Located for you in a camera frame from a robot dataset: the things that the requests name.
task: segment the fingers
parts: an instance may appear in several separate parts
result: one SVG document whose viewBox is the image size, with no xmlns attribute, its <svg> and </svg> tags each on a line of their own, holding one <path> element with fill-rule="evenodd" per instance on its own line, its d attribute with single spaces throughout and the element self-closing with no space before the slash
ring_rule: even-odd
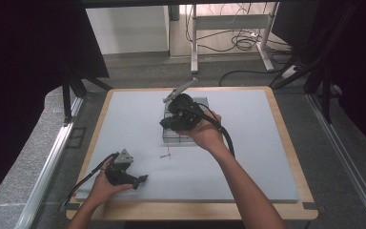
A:
<svg viewBox="0 0 366 229">
<path fill-rule="evenodd" d="M 221 123 L 221 115 L 216 114 L 215 112 L 211 111 L 207 111 L 204 112 L 205 115 L 209 116 L 212 119 L 216 119 L 219 123 Z M 191 136 L 193 134 L 193 132 L 198 131 L 198 130 L 202 130 L 203 127 L 205 127 L 207 124 L 210 124 L 209 121 L 202 119 L 197 126 L 193 129 L 193 130 L 189 130 L 189 131 L 176 131 L 176 133 L 178 135 L 187 135 L 187 136 Z"/>
<path fill-rule="evenodd" d="M 106 168 L 108 167 L 108 165 L 110 164 L 110 162 L 112 161 L 112 156 L 111 157 L 109 157 L 109 159 L 107 159 L 104 163 L 103 163 L 103 165 L 102 165 L 102 170 L 106 170 Z"/>
<path fill-rule="evenodd" d="M 118 192 L 130 190 L 131 188 L 132 188 L 132 184 L 121 184 L 121 185 L 114 186 L 114 191 L 118 193 Z"/>
</svg>

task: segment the gray carpet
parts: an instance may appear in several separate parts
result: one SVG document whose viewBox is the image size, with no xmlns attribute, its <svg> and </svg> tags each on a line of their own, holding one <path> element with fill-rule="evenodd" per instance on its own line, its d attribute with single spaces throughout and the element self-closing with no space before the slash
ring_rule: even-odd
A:
<svg viewBox="0 0 366 229">
<path fill-rule="evenodd" d="M 108 62 L 111 79 L 104 82 L 115 88 L 176 87 L 192 79 L 190 64 L 134 63 L 127 67 Z M 253 57 L 235 61 L 207 61 L 199 65 L 196 87 L 215 87 L 222 75 L 230 71 L 264 71 L 262 63 Z M 268 85 L 274 74 L 234 73 L 222 82 L 223 86 Z M 317 118 L 302 92 L 304 78 L 275 91 L 274 95 L 295 146 L 305 177 L 315 202 L 321 208 L 318 219 L 310 228 L 366 228 L 366 208 L 337 155 L 323 132 Z M 57 165 L 50 187 L 33 222 L 32 228 L 64 228 L 68 222 L 64 213 L 57 212 L 59 202 L 76 182 L 87 152 L 95 122 L 106 93 L 90 82 L 85 82 L 89 93 L 76 118 L 74 131 Z M 61 90 L 47 96 L 46 110 L 40 118 L 30 140 L 0 188 L 0 228 L 12 228 L 24 207 L 39 170 L 50 152 L 53 140 L 61 127 L 63 117 L 58 104 L 62 104 Z M 366 179 L 366 138 L 332 102 L 334 126 Z M 290 228 L 303 228 L 305 221 L 288 221 Z M 124 222 L 93 221 L 90 228 L 122 228 Z"/>
</svg>

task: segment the gray floor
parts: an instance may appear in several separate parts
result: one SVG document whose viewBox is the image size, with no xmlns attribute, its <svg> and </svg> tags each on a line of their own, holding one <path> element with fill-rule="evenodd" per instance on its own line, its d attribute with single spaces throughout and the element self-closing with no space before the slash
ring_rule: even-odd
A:
<svg viewBox="0 0 366 229">
<path fill-rule="evenodd" d="M 145 55 L 131 55 L 121 60 L 117 56 L 106 56 L 111 79 L 103 81 L 115 88 L 176 87 L 191 80 L 189 61 L 187 58 L 170 59 L 165 56 L 145 58 Z M 201 57 L 197 75 L 199 83 L 195 86 L 217 86 L 224 73 L 236 70 L 263 71 L 263 65 L 254 55 Z M 229 75 L 223 86 L 268 85 L 273 77 L 274 74 L 236 73 Z M 366 207 L 302 92 L 304 81 L 301 78 L 275 91 L 274 95 L 315 202 L 321 209 L 321 214 L 312 221 L 310 228 L 366 228 Z M 84 138 L 81 144 L 78 138 L 67 143 L 32 228 L 64 228 L 68 222 L 64 213 L 57 212 L 57 208 L 76 182 L 106 96 L 92 83 L 85 84 L 89 93 L 84 98 L 71 135 L 84 133 Z M 57 89 L 47 96 L 45 111 L 0 187 L 0 228 L 13 228 L 18 221 L 62 126 L 61 93 L 61 89 Z M 366 138 L 343 113 L 335 99 L 331 108 L 333 125 L 366 180 Z M 93 222 L 91 228 L 122 228 L 123 224 Z M 290 228 L 302 228 L 305 222 L 288 221 L 288 224 Z"/>
</svg>

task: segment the white board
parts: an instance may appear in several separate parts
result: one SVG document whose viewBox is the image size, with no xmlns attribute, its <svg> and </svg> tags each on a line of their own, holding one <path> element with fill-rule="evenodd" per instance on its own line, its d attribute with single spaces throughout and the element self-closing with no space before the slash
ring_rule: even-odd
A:
<svg viewBox="0 0 366 229">
<path fill-rule="evenodd" d="M 222 116 L 235 156 L 268 199 L 294 202 L 299 193 L 275 120 L 263 90 L 186 91 L 208 98 L 210 108 Z M 127 173 L 149 175 L 137 190 L 115 199 L 232 202 L 233 196 L 214 158 L 194 143 L 169 144 L 162 140 L 159 121 L 162 98 L 168 91 L 115 92 L 93 150 L 86 175 L 111 153 L 126 149 L 134 163 Z M 82 185 L 76 198 L 85 199 L 94 177 Z"/>
</svg>

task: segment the right hand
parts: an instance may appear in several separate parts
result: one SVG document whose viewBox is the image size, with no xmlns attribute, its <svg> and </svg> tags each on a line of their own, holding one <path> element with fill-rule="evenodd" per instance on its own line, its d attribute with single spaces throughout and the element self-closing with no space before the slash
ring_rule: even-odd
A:
<svg viewBox="0 0 366 229">
<path fill-rule="evenodd" d="M 208 115 L 212 119 L 215 119 L 215 115 L 217 121 L 221 123 L 221 115 L 214 112 L 213 115 L 210 112 L 205 112 L 204 114 Z M 176 133 L 191 137 L 199 147 L 209 151 L 210 153 L 215 152 L 221 147 L 226 147 L 222 138 L 222 134 L 212 123 L 204 119 L 201 119 L 201 121 L 193 129 L 189 131 L 177 131 Z"/>
</svg>

